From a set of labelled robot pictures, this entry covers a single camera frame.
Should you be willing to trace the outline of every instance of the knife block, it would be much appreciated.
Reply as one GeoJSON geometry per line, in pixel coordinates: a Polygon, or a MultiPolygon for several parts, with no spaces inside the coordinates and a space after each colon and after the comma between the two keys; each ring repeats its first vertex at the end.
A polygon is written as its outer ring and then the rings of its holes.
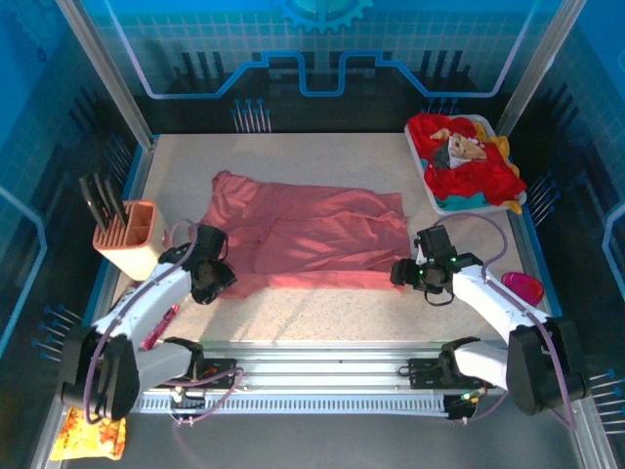
{"type": "Polygon", "coordinates": [[[143,281],[166,249],[167,224],[152,201],[126,200],[124,209],[128,226],[115,217],[105,232],[96,227],[93,245],[128,277],[143,281]]]}

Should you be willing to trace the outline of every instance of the speckled tabletop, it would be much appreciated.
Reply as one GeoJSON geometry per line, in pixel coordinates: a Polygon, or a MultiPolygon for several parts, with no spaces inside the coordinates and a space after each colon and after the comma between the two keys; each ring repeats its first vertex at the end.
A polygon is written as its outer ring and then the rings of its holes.
{"type": "MultiPolygon", "coordinates": [[[[419,179],[404,134],[163,135],[144,192],[171,226],[199,220],[208,208],[211,180],[222,170],[261,182],[365,188],[401,192],[410,236],[438,214],[419,179]]],[[[521,260],[504,212],[490,215],[508,235],[510,249],[491,271],[520,271],[521,260]]],[[[468,217],[445,223],[459,252],[485,260],[497,254],[499,233],[468,217]]],[[[128,283],[124,276],[118,291],[128,283]]],[[[188,297],[165,336],[202,341],[432,342],[467,335],[499,339],[461,301],[435,308],[422,292],[406,289],[266,289],[244,300],[199,306],[188,297]]]]}

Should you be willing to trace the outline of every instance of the pink cloth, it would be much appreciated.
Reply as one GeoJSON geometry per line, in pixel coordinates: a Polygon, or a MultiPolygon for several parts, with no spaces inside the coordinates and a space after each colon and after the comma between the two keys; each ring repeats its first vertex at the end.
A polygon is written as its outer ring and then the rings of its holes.
{"type": "Polygon", "coordinates": [[[391,266],[410,255],[400,193],[258,183],[223,171],[201,223],[229,236],[226,262],[238,282],[223,298],[264,287],[390,289],[391,266]]]}

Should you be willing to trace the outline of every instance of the white robotic arm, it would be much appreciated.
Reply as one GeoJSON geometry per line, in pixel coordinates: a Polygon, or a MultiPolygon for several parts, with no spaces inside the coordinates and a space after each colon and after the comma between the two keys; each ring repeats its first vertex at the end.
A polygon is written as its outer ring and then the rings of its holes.
{"type": "Polygon", "coordinates": [[[571,400],[590,395],[583,351],[570,320],[552,319],[523,301],[473,254],[458,255],[443,226],[419,232],[416,243],[416,260],[398,261],[391,281],[411,284],[426,295],[446,290],[452,298],[471,305],[508,346],[496,348],[476,337],[445,344],[439,363],[447,375],[475,377],[503,388],[529,415],[560,405],[558,376],[537,321],[548,330],[556,347],[571,400]]]}
{"type": "Polygon", "coordinates": [[[126,415],[145,390],[179,377],[197,379],[204,372],[203,348],[185,339],[167,339],[146,351],[142,343],[172,305],[191,293],[200,304],[212,302],[236,277],[220,259],[226,235],[200,226],[190,245],[171,248],[150,277],[124,295],[92,326],[74,326],[63,343],[57,396],[64,404],[89,403],[99,417],[126,415]],[[102,353],[89,373],[98,347],[102,353]]]}

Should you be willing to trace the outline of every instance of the snack bag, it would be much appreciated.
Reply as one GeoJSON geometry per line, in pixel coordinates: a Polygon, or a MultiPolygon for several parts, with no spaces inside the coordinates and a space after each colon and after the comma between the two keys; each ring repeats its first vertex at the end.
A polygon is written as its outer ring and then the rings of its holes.
{"type": "Polygon", "coordinates": [[[103,418],[89,425],[84,413],[71,407],[50,455],[51,461],[79,459],[82,457],[107,457],[121,459],[126,446],[126,419],[113,422],[103,418]]]}

